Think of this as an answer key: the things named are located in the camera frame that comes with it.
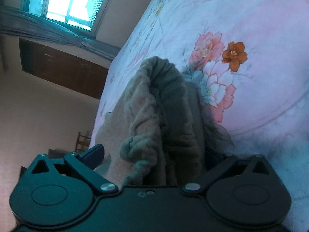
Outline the beige fleece pant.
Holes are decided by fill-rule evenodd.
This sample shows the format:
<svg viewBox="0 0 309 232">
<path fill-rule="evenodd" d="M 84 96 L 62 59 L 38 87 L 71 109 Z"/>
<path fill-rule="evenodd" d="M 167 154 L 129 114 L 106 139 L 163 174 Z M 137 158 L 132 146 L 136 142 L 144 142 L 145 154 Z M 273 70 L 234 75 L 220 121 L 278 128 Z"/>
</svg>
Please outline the beige fleece pant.
<svg viewBox="0 0 309 232">
<path fill-rule="evenodd" d="M 118 187 L 184 185 L 205 170 L 197 86 L 166 59 L 146 59 L 95 141 L 105 148 L 95 172 Z"/>
</svg>

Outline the wooden chair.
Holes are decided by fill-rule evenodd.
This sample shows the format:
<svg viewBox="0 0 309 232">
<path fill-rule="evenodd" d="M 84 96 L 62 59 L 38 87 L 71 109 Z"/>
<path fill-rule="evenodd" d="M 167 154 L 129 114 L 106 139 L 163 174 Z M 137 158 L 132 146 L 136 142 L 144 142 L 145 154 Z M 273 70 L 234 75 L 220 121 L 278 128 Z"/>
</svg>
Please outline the wooden chair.
<svg viewBox="0 0 309 232">
<path fill-rule="evenodd" d="M 91 138 L 85 135 L 82 135 L 80 132 L 76 139 L 76 145 L 74 152 L 84 152 L 88 150 L 90 146 Z"/>
</svg>

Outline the pink floral bed sheet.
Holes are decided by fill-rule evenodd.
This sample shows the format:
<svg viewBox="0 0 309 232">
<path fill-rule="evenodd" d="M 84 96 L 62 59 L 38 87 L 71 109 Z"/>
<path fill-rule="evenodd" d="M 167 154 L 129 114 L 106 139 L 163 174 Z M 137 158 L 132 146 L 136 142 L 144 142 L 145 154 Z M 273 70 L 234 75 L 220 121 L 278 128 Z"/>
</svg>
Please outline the pink floral bed sheet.
<svg viewBox="0 0 309 232">
<path fill-rule="evenodd" d="M 94 134 L 153 56 L 197 85 L 218 151 L 267 158 L 292 197 L 284 224 L 308 231 L 308 0 L 152 0 L 110 65 Z"/>
</svg>

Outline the bright barred window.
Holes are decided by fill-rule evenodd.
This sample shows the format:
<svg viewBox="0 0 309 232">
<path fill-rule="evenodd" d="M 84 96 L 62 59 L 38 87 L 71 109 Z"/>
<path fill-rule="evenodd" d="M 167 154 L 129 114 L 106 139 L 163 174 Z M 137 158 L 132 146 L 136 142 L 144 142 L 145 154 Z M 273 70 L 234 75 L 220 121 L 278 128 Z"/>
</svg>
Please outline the bright barred window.
<svg viewBox="0 0 309 232">
<path fill-rule="evenodd" d="M 94 35 L 109 0 L 23 0 L 22 10 Z"/>
</svg>

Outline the grey window curtain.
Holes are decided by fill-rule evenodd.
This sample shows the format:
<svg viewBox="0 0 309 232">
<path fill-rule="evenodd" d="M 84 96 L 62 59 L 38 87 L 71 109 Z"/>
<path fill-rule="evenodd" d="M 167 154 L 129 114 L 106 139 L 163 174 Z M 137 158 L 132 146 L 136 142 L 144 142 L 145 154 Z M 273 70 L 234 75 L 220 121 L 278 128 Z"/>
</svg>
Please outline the grey window curtain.
<svg viewBox="0 0 309 232">
<path fill-rule="evenodd" d="M 113 61 L 121 50 L 111 44 L 83 37 L 53 21 L 3 5 L 1 6 L 1 34 L 75 46 L 109 61 Z"/>
</svg>

